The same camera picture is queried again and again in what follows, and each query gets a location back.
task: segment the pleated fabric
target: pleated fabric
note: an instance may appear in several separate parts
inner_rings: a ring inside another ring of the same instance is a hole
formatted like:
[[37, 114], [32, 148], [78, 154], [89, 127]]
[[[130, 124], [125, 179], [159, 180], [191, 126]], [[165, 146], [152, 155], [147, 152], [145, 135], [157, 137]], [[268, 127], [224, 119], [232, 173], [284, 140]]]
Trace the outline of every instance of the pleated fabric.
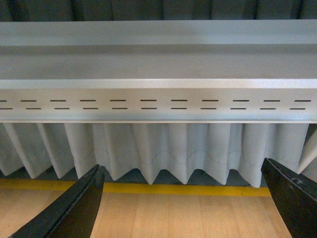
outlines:
[[226, 184], [230, 169], [254, 187], [270, 157], [296, 171], [308, 124], [239, 123], [4, 123], [0, 124], [0, 170], [25, 167], [31, 178], [53, 166], [78, 177], [95, 164], [116, 180], [139, 169], [149, 184], [160, 170], [186, 184], [195, 169]]
[[0, 21], [317, 19], [317, 0], [0, 0]]

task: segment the yellow stripe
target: yellow stripe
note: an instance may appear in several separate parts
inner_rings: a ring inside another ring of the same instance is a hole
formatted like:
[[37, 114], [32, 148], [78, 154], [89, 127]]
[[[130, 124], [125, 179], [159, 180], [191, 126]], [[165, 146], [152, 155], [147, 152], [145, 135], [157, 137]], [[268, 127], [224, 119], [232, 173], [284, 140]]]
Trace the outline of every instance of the yellow stripe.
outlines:
[[[73, 181], [48, 181], [34, 179], [0, 179], [0, 189], [30, 189], [66, 191]], [[207, 196], [271, 196], [267, 187], [231, 187], [231, 186], [197, 186], [197, 185], [158, 185], [135, 183], [108, 183], [104, 192], [112, 193], [149, 193]]]

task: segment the white curtain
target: white curtain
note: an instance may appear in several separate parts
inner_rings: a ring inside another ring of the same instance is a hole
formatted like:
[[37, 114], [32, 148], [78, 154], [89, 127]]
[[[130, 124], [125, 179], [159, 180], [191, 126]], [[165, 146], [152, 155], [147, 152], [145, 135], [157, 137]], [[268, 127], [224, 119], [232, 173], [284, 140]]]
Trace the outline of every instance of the white curtain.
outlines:
[[226, 184], [230, 169], [252, 186], [270, 157], [296, 171], [308, 124], [4, 123], [0, 170], [25, 167], [32, 178], [53, 166], [60, 178], [75, 167], [80, 178], [96, 163], [116, 180], [138, 168], [148, 183], [162, 169], [186, 184], [195, 169]]

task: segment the wooden floor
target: wooden floor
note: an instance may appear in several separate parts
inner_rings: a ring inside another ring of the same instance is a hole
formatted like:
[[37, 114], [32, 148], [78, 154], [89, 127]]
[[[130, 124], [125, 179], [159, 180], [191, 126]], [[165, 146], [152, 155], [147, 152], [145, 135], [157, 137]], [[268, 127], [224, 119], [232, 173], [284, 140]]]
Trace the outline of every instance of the wooden floor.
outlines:
[[[0, 190], [0, 238], [62, 191]], [[291, 238], [271, 197], [104, 193], [92, 238]]]

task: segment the curtain pleat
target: curtain pleat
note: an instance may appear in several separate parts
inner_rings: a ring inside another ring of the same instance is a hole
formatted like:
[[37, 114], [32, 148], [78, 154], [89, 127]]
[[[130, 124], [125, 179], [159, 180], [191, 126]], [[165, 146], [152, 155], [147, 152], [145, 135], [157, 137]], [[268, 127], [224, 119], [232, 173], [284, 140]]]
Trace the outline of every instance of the curtain pleat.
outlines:
[[226, 184], [230, 169], [254, 187], [270, 157], [296, 171], [308, 124], [241, 123], [4, 123], [0, 124], [0, 170], [25, 167], [36, 178], [53, 166], [63, 177], [75, 167], [78, 177], [96, 163], [116, 180], [139, 169], [152, 184], [169, 170], [186, 184], [195, 169]]
[[212, 20], [249, 20], [254, 19], [257, 0], [213, 0]]
[[4, 123], [3, 126], [31, 178], [52, 166], [36, 124]]
[[0, 21], [12, 21], [6, 0], [0, 0]]
[[300, 19], [317, 19], [317, 0], [303, 0]]
[[297, 19], [301, 0], [258, 0], [256, 19]]

